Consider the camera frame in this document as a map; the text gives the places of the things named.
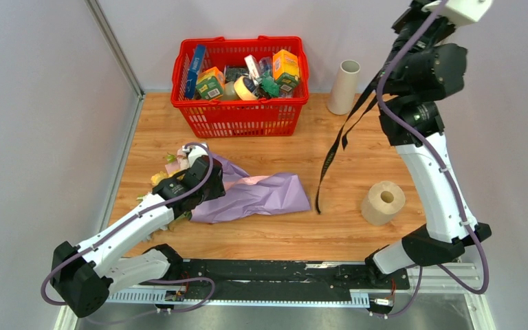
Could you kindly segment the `artificial flower bunch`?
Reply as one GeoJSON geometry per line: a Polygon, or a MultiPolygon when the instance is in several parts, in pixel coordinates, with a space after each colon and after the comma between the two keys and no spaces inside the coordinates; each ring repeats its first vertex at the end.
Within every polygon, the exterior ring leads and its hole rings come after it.
{"type": "MultiPolygon", "coordinates": [[[[163,179],[167,179],[170,177],[173,177],[176,173],[190,168],[190,163],[188,161],[188,156],[184,152],[183,148],[180,148],[175,154],[168,153],[165,157],[166,165],[165,170],[161,170],[160,172],[156,173],[151,177],[151,183],[153,186],[156,186],[159,184],[159,182],[163,179]]],[[[171,231],[174,232],[175,228],[177,226],[180,226],[186,221],[190,221],[191,219],[191,213],[186,212],[183,215],[179,216],[175,220],[171,221],[168,225],[161,227],[159,230],[156,230],[156,232],[159,231],[171,231]]]]}

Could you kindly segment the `purple pink wrapping paper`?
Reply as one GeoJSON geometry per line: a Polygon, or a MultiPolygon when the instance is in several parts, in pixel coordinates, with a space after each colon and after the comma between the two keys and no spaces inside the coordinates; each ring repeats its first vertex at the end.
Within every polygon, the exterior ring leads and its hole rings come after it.
{"type": "Polygon", "coordinates": [[[283,215],[310,211],[311,205],[295,173],[251,176],[230,160],[213,155],[223,170],[225,195],[205,201],[191,213],[195,223],[222,223],[250,215],[283,215]]]}

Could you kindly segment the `black printed ribbon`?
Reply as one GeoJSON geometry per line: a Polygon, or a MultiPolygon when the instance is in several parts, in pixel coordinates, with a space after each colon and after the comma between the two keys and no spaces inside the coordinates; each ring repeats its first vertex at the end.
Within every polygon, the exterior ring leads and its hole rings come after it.
{"type": "Polygon", "coordinates": [[[358,111],[362,107],[362,105],[367,101],[367,99],[369,98],[371,93],[375,90],[375,88],[377,86],[377,81],[379,80],[381,75],[382,75],[382,71],[379,71],[379,72],[376,73],[374,78],[370,81],[370,83],[366,86],[364,91],[361,93],[361,95],[357,99],[356,103],[353,104],[350,112],[347,113],[348,116],[346,117],[346,120],[345,120],[344,124],[342,125],[341,129],[338,131],[338,134],[337,134],[337,136],[335,138],[335,141],[334,141],[333,145],[328,150],[328,153],[327,153],[327,155],[325,157],[325,160],[324,160],[321,172],[320,172],[320,179],[319,179],[319,184],[318,184],[318,187],[317,187],[317,192],[316,192],[316,197],[315,197],[315,209],[316,209],[316,212],[319,215],[321,214],[321,210],[320,210],[320,206],[319,206],[319,196],[320,196],[321,183],[322,183],[322,181],[323,181],[323,179],[325,177],[325,174],[328,171],[328,168],[330,167],[332,161],[334,160],[334,157],[336,156],[336,153],[337,153],[337,151],[339,149],[339,146],[341,145],[341,142],[344,142],[344,147],[346,147],[347,144],[348,144],[348,140],[346,138],[343,139],[342,136],[343,135],[347,136],[347,133],[350,132],[353,129],[353,127],[362,119],[362,117],[377,104],[376,97],[374,97],[372,99],[372,101],[370,101],[369,104],[365,107],[365,110],[361,113],[361,116],[358,119],[358,121],[355,122],[350,127],[350,129],[348,131],[346,131],[345,133],[343,133],[343,130],[344,130],[346,124],[347,124],[347,121],[355,114],[356,111],[358,111]]]}

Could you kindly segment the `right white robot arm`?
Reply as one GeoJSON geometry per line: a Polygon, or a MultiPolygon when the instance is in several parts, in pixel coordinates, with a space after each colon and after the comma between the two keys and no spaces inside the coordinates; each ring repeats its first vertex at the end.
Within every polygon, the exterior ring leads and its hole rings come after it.
{"type": "Polygon", "coordinates": [[[393,24],[397,38],[371,86],[390,95],[378,102],[379,121],[409,170],[426,223],[366,259],[364,276],[372,287],[385,286],[405,267],[453,261],[492,234],[459,189],[437,108],[437,101],[463,89],[467,65],[468,51],[444,39],[478,22],[490,6],[490,1],[412,1],[393,24]]]}

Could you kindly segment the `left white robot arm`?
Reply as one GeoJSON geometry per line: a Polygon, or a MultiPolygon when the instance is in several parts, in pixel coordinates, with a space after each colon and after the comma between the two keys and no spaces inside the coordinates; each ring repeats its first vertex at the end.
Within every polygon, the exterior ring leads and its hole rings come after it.
{"type": "Polygon", "coordinates": [[[167,244],[127,258],[125,254],[156,230],[165,230],[200,203],[225,195],[221,162],[207,155],[189,169],[163,179],[142,202],[106,230],[78,245],[65,241],[53,253],[51,285],[79,318],[91,315],[108,297],[140,283],[182,278],[183,258],[167,244]]]}

